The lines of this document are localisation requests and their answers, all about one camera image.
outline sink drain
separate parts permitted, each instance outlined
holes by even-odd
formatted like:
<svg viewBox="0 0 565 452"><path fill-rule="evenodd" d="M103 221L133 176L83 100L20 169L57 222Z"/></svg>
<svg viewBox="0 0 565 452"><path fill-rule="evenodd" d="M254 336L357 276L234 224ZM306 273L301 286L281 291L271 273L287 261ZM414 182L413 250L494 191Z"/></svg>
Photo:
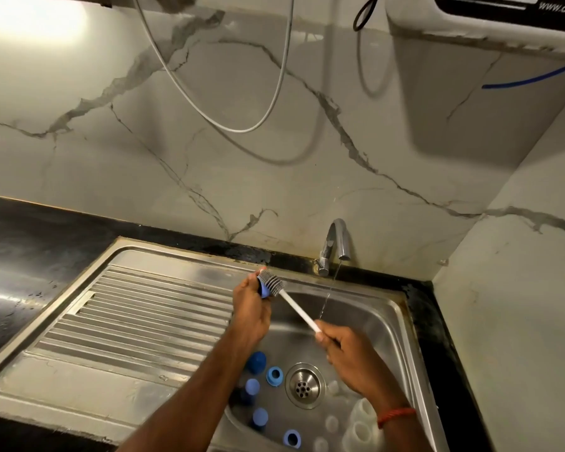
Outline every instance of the sink drain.
<svg viewBox="0 0 565 452"><path fill-rule="evenodd" d="M295 406L312 409L324 399L324 379L320 371L311 364L295 364L287 372L285 380L285 390Z"/></svg>

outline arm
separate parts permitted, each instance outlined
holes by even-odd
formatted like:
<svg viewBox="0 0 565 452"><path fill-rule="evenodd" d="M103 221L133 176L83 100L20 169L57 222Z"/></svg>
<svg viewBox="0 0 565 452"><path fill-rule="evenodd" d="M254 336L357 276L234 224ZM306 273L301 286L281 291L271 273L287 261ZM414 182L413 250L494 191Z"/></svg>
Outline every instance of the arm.
<svg viewBox="0 0 565 452"><path fill-rule="evenodd" d="M377 417L400 407L410 407L398 381L365 334L321 320L316 323L323 332L316 334L316 340L326 349L328 361L348 387L371 403ZM383 430L385 442L393 452L432 452L415 415L393 418L383 425Z"/></svg>
<svg viewBox="0 0 565 452"><path fill-rule="evenodd" d="M243 366L270 327L271 306L257 294L256 273L233 292L234 316L197 371L132 433L117 452L203 452Z"/></svg>

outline black granite countertop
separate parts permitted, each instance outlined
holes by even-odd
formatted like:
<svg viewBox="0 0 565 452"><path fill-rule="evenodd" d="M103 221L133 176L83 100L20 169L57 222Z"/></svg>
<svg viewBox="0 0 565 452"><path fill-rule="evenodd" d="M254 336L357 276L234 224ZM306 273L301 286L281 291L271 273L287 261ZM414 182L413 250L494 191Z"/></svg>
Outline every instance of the black granite countertop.
<svg viewBox="0 0 565 452"><path fill-rule="evenodd" d="M312 261L304 257L0 197L0 348L118 236L313 272ZM353 267L341 269L337 279L406 293L450 450L491 451L430 283ZM115 447L0 418L0 451L24 449L94 452Z"/></svg>

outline faucet spout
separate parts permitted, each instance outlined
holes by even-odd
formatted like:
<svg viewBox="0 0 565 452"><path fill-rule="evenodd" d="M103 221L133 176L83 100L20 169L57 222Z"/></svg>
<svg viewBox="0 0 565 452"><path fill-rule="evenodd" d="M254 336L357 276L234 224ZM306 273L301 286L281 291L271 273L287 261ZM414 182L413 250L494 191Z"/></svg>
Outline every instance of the faucet spout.
<svg viewBox="0 0 565 452"><path fill-rule="evenodd" d="M337 257L339 260L351 260L349 255L349 233L343 219L335 219L328 228L324 247L318 256L318 275L328 276L329 258L332 254L332 248L337 243Z"/></svg>

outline red thread bracelet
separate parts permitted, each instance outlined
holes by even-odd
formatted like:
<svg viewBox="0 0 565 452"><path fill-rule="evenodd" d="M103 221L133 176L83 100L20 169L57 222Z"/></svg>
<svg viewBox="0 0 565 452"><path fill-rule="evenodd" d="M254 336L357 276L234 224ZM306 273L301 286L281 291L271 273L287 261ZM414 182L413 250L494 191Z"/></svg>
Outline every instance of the red thread bracelet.
<svg viewBox="0 0 565 452"><path fill-rule="evenodd" d="M377 425L379 426L379 430L381 430L383 428L383 425L385 425L385 423L389 422L391 419L413 414L416 414L416 410L413 407L401 407L399 409L394 409L380 416L377 420Z"/></svg>

